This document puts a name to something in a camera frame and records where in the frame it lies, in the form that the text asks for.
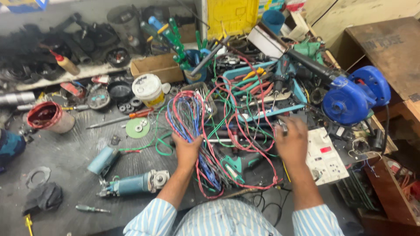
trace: red wire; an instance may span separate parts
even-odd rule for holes
[[[246,58],[244,58],[244,57],[241,57],[241,56],[238,56],[241,60],[243,60],[243,61],[245,61],[248,65],[249,65],[249,67],[251,68],[251,70],[252,71],[254,71],[255,72],[255,74],[258,76],[258,81],[260,82],[260,84],[259,84],[259,86],[260,86],[260,91],[263,93],[263,85],[262,85],[262,81],[261,81],[261,78],[260,78],[260,75],[257,73],[257,70],[248,62],[248,60],[246,60]],[[207,95],[207,97],[205,98],[205,101],[207,102],[208,101],[208,99],[209,99],[209,97],[211,97],[211,95],[214,93],[214,91],[216,90],[216,89],[220,89],[220,90],[222,90],[222,91],[224,91],[224,92],[226,92],[227,94],[228,94],[228,96],[226,97],[226,99],[230,99],[230,96],[232,96],[232,98],[233,98],[233,102],[234,102],[234,104],[235,104],[235,107],[237,107],[237,102],[236,102],[236,99],[235,99],[235,97],[233,96],[233,94],[232,94],[232,88],[234,87],[234,86],[232,86],[232,84],[231,84],[231,82],[227,79],[227,78],[225,78],[225,77],[223,77],[223,76],[219,76],[219,78],[223,78],[225,81],[227,81],[228,83],[217,83],[217,82],[215,82],[215,88],[214,89],[212,89],[211,91],[210,91],[210,93]],[[226,88],[223,88],[222,86],[226,86],[226,85],[229,85],[229,89],[226,89]],[[176,101],[180,98],[180,97],[196,97],[196,99],[199,101],[199,102],[201,102],[201,105],[202,105],[202,107],[205,107],[205,105],[204,105],[204,101],[201,99],[201,97],[199,97],[199,96],[197,96],[196,94],[195,94],[195,92],[194,91],[182,91],[182,92],[180,92],[180,93],[178,93],[175,97],[174,97],[174,99],[173,99],[173,104],[172,104],[172,110],[173,110],[173,113],[174,113],[174,115],[175,115],[175,117],[178,119],[178,121],[179,121],[179,123],[181,123],[181,125],[185,128],[185,130],[188,132],[188,129],[186,128],[186,126],[184,125],[184,123],[182,122],[182,120],[181,120],[181,118],[180,118],[180,116],[179,116],[179,114],[178,114],[178,112],[177,112],[177,109],[176,109],[176,107],[175,107],[175,104],[176,104]],[[261,100],[262,100],[262,104],[264,104],[264,97],[263,96],[261,96]],[[267,116],[266,116],[266,112],[265,112],[265,108],[264,108],[264,106],[262,106],[262,111],[263,111],[263,114],[264,114],[264,118],[265,118],[265,120],[267,121],[267,123],[269,124],[269,126],[270,126],[270,128],[272,129],[272,131],[273,131],[273,133],[275,134],[275,131],[274,131],[274,128],[273,128],[273,126],[271,125],[271,123],[269,122],[269,120],[268,120],[268,118],[267,118]],[[231,177],[231,175],[230,174],[228,174],[226,171],[225,171],[225,169],[222,167],[222,165],[220,164],[220,162],[219,162],[219,160],[217,159],[217,157],[215,156],[215,154],[214,154],[214,150],[213,150],[213,147],[211,146],[211,145],[208,145],[208,147],[209,147],[209,150],[210,150],[210,153],[211,153],[211,155],[212,155],[212,157],[213,157],[213,160],[211,160],[207,155],[204,155],[204,157],[205,158],[207,158],[207,160],[209,161],[209,162],[211,162],[211,163],[216,163],[217,165],[219,165],[220,167],[221,167],[221,169],[223,170],[223,172],[225,173],[225,175],[226,176],[228,176],[235,184],[237,184],[238,186],[241,186],[241,187],[244,187],[244,188],[254,188],[254,189],[269,189],[269,188],[271,188],[272,186],[274,186],[274,185],[276,185],[277,183],[279,183],[280,181],[282,181],[283,179],[280,179],[280,180],[278,180],[278,176],[277,176],[277,173],[276,173],[276,169],[274,168],[274,165],[273,165],[273,163],[271,162],[271,160],[265,155],[265,153],[263,152],[263,151],[261,151],[261,150],[259,150],[254,144],[253,144],[253,142],[251,141],[251,140],[249,140],[249,138],[248,138],[248,136],[245,134],[245,132],[244,132],[244,130],[242,129],[242,127],[241,127],[241,125],[240,125],[240,123],[239,123],[239,120],[238,120],[238,113],[239,113],[239,111],[238,111],[238,109],[237,108],[235,108],[235,113],[229,118],[229,119],[225,119],[225,125],[226,125],[226,127],[227,127],[227,129],[228,129],[228,135],[229,135],[229,138],[231,138],[231,140],[232,140],[232,143],[235,145],[235,147],[237,147],[238,149],[240,149],[240,150],[245,150],[245,151],[248,151],[248,152],[259,152],[263,157],[265,157],[266,159],[267,159],[267,161],[269,162],[269,164],[271,165],[271,167],[273,168],[273,173],[274,173],[274,176],[273,176],[273,183],[272,184],[270,184],[270,185],[268,185],[268,186],[265,186],[265,187],[261,187],[261,186],[251,186],[251,185],[245,185],[245,184],[240,184],[240,183],[238,183],[238,182],[236,182],[232,177]],[[224,114],[224,116],[226,117],[226,103],[225,103],[225,105],[224,105],[224,110],[223,110],[223,114]],[[179,134],[179,132],[177,132],[176,131],[176,129],[174,128],[174,126],[172,125],[172,123],[169,121],[169,119],[168,119],[168,111],[166,111],[166,114],[165,114],[165,117],[166,117],[166,120],[168,121],[168,123],[170,124],[170,126],[171,126],[171,128],[179,135],[179,136],[181,136],[180,134]],[[205,123],[205,121],[204,121],[204,119],[205,119],[205,109],[202,109],[202,116],[201,116],[202,118],[201,118],[201,125],[202,125],[202,127],[201,128],[203,128],[204,127],[204,123]],[[230,122],[233,120],[233,119],[236,119],[236,122],[237,122],[237,124],[238,124],[238,128],[239,128],[239,130],[240,130],[240,132],[243,134],[243,137],[245,137],[245,139],[247,140],[247,142],[249,143],[249,145],[248,146],[246,146],[246,147],[243,147],[241,144],[239,144],[237,141],[236,141],[236,139],[234,138],[234,135],[233,135],[233,133],[232,133],[232,130],[230,130],[230,128],[229,128],[229,124],[230,124]],[[249,136],[251,136],[250,135],[250,133],[249,133],[249,127],[248,127],[248,123],[246,122],[246,121],[244,121],[245,122],[245,128],[246,128],[246,131],[247,131],[247,134],[249,135]],[[189,136],[194,140],[194,138],[195,137],[193,137],[189,132],[188,132],[188,134],[189,134]],[[208,138],[207,138],[207,134],[205,133],[205,131],[204,131],[204,129],[203,129],[203,136],[204,136],[204,139],[207,141],[207,143],[208,143]],[[268,149],[266,149],[265,151],[267,152],[268,150],[270,150],[272,147],[273,147],[273,145],[274,145],[274,143],[275,143],[275,141],[273,140],[273,142],[271,143],[271,145],[270,145],[270,147],[268,148]],[[198,167],[198,160],[197,160],[197,162],[195,163],[195,167],[196,167],[196,173],[197,173],[197,179],[198,179],[198,183],[199,183],[199,188],[200,188],[200,191],[201,191],[201,193],[206,197],[206,198],[208,198],[208,199],[215,199],[215,198],[218,198],[218,197],[220,197],[222,194],[223,194],[223,192],[224,192],[224,189],[222,188],[222,190],[220,191],[220,193],[218,194],[218,195],[216,195],[216,196],[207,196],[205,193],[204,193],[204,190],[203,190],[203,187],[202,187],[202,183],[201,183],[201,180],[200,180],[200,176],[203,176],[204,177],[204,179],[206,179],[207,180],[207,182],[208,183],[210,183],[211,184],[211,182],[208,180],[208,178],[201,172],[201,170],[199,169],[199,167]]]

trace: plastic bottle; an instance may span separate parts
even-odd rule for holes
[[[130,36],[128,36],[128,40],[129,40],[130,46],[133,47],[134,52],[137,53],[137,54],[141,54],[142,49],[141,49],[139,39],[130,35]]]
[[[55,56],[55,59],[57,60],[57,64],[61,66],[65,71],[69,72],[72,75],[78,75],[80,73],[80,69],[67,57],[64,57],[62,55],[59,55],[52,50],[50,50],[51,54]]]

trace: blue blower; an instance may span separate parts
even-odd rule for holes
[[[388,82],[374,66],[362,67],[346,77],[291,48],[286,54],[329,85],[322,109],[333,121],[343,125],[359,123],[368,116],[371,108],[384,106],[391,99]]]

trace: shelf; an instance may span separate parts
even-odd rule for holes
[[[144,58],[143,56],[135,56],[131,60],[133,61],[133,60],[143,59],[143,58]],[[76,76],[71,75],[69,72],[66,72],[64,75],[62,75],[60,78],[54,81],[40,79],[38,82],[33,83],[33,84],[17,84],[15,86],[15,90],[26,91],[26,90],[31,90],[31,89],[38,89],[42,87],[60,84],[63,82],[70,82],[73,80],[94,77],[94,76],[108,74],[112,72],[125,71],[126,69],[130,68],[130,64],[131,62],[127,66],[124,66],[121,68],[114,68],[108,63],[100,65],[100,66],[79,65],[78,67],[80,68],[80,73]]]

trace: yellow box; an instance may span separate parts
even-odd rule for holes
[[[222,25],[228,35],[251,32],[257,22],[259,0],[207,0],[208,24],[207,38],[218,38]]]

